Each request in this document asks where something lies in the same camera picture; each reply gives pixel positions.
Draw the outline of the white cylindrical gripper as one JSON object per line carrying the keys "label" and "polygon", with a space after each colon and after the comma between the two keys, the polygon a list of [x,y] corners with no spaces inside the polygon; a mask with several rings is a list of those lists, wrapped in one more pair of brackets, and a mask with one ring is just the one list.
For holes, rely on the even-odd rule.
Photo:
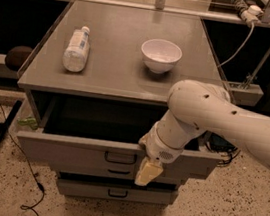
{"label": "white cylindrical gripper", "polygon": [[158,136],[158,122],[139,139],[139,144],[146,150],[145,157],[134,180],[136,185],[146,186],[163,173],[162,163],[174,162],[182,153],[181,149],[170,148]]}

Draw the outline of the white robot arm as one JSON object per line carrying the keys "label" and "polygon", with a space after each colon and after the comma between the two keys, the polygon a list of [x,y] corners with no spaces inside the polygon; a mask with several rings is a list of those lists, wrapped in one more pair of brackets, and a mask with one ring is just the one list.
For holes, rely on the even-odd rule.
{"label": "white robot arm", "polygon": [[178,81],[168,93],[167,112],[139,142],[146,157],[135,183],[148,185],[174,162],[187,143],[209,131],[270,169],[270,117],[232,104],[226,89],[195,80]]}

